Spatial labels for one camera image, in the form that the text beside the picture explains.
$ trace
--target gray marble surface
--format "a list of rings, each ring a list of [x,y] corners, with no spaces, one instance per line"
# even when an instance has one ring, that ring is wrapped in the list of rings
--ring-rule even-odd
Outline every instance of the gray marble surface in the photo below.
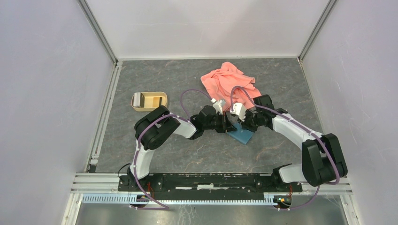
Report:
[[[130,105],[134,92],[163,91],[168,109],[185,117],[179,97],[186,89],[206,91],[200,77],[229,61],[255,77],[255,87],[269,94],[276,108],[286,109],[306,126],[321,131],[308,85],[296,59],[214,59],[214,60],[142,60],[125,61],[112,104],[96,172],[114,173],[132,161],[135,150],[134,125],[146,112],[136,112]],[[198,92],[188,92],[184,105],[196,114],[208,99]],[[205,131],[191,141],[172,135],[153,156],[151,172],[270,173],[287,163],[300,163],[301,152],[281,134],[259,128],[247,145],[227,134]]]

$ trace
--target black mounting plate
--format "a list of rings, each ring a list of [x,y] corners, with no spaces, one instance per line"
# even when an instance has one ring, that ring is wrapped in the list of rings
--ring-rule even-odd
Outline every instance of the black mounting plate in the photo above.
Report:
[[[264,192],[302,192],[300,183],[275,184],[263,173],[151,173],[140,180],[158,200],[263,200]],[[209,186],[223,189],[209,189]],[[134,180],[123,175],[118,191],[140,191]]]

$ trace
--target metal profile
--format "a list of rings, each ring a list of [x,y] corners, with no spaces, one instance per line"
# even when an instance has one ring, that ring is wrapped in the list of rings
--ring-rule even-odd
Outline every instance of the metal profile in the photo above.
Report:
[[[321,17],[319,18],[318,22],[316,23],[313,31],[311,32],[310,37],[308,38],[306,44],[304,45],[303,50],[301,50],[300,55],[298,56],[299,60],[303,60],[307,55],[309,49],[311,48],[312,44],[314,43],[316,37],[319,34],[322,26],[324,25],[326,19],[328,18],[330,12],[332,11],[333,7],[335,6],[337,0],[329,0],[325,9],[323,10]]]
[[[109,58],[112,60],[113,63],[117,63],[118,59],[116,58],[114,52],[112,51],[111,46],[109,45],[109,42],[105,38],[104,33],[102,32],[100,26],[98,25],[98,22],[95,19],[94,14],[92,13],[87,1],[86,0],[77,0],[77,2],[79,3],[84,14],[86,15],[92,29],[94,30],[95,34],[97,35],[102,46],[104,46],[105,51],[107,52]]]
[[[70,194],[66,205],[65,213],[62,218],[61,225],[76,224],[77,215],[79,214],[80,205],[82,203],[83,194]]]
[[[84,194],[82,203],[103,204],[149,204],[138,201],[138,194]],[[168,205],[277,205],[273,195],[264,195],[264,200],[160,200]]]
[[[345,217],[348,225],[360,225],[360,220],[355,210],[354,200],[352,195],[340,195],[341,203],[343,205]]]
[[[104,140],[105,130],[107,128],[109,114],[112,108],[113,99],[115,97],[116,87],[119,81],[122,64],[123,61],[118,62],[115,69],[113,70],[110,83],[107,89],[107,94],[105,96],[105,102],[101,110],[101,115],[99,117],[97,131],[95,133],[95,137],[92,142],[91,155],[87,160],[88,164],[87,169],[90,167],[90,165],[96,165],[98,163],[98,157],[100,156],[102,141]]]
[[[142,194],[141,192],[118,191],[119,177],[116,173],[77,173],[72,185],[71,193],[92,194]],[[316,187],[302,183],[303,192],[293,195],[312,195]],[[288,193],[264,193],[265,195],[287,195]],[[337,185],[321,185],[319,195],[352,195],[348,178],[343,177]]]

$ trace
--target black cable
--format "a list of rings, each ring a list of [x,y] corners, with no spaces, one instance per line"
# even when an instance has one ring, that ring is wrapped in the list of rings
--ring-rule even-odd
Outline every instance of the black cable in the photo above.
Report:
[[[120,175],[119,175],[120,171],[121,171],[123,168],[125,168],[126,166],[128,166],[128,165],[131,165],[131,163],[128,163],[128,164],[122,166],[122,167],[119,169],[119,171],[117,172],[117,176],[119,177],[119,179],[121,179],[121,178],[120,178]]]
[[[290,206],[291,206],[291,203],[290,203],[290,204],[287,204],[287,203],[284,203],[284,202],[280,202],[280,203],[282,203],[283,205],[285,205],[285,206],[287,206],[287,207],[290,207]]]

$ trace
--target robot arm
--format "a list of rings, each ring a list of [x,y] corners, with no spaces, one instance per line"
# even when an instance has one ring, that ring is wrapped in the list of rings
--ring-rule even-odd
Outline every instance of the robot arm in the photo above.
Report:
[[[271,98],[268,95],[256,97],[253,100],[257,105],[274,109]],[[137,178],[141,179],[149,174],[149,165],[154,150],[161,146],[171,134],[182,135],[185,138],[194,140],[202,136],[205,130],[214,129],[218,133],[236,130],[228,120],[226,114],[220,111],[224,104],[222,100],[214,101],[213,103],[213,106],[204,106],[197,115],[191,117],[191,121],[169,117],[160,121],[157,126],[148,129],[141,139],[142,144],[140,149],[136,149],[136,151],[139,151],[136,163]],[[336,179],[329,160],[321,155],[321,152],[324,153],[323,149],[315,141],[315,138],[291,123],[290,120],[286,120],[262,108],[247,110],[240,103],[235,103],[233,109],[231,114],[239,117],[238,121],[241,123],[243,129],[255,132],[259,126],[266,126],[284,135],[301,149],[302,164],[283,165],[274,169],[273,177],[275,181],[282,183],[307,181],[315,187]],[[293,119],[284,109],[277,109],[277,111]],[[166,107],[160,106],[139,120],[134,127],[136,130],[135,137],[138,139],[145,128],[166,114],[170,114],[170,112]],[[347,174],[347,167],[337,137],[333,134],[323,135],[309,128],[307,129],[325,143],[328,152],[337,166],[340,177],[345,176]]]

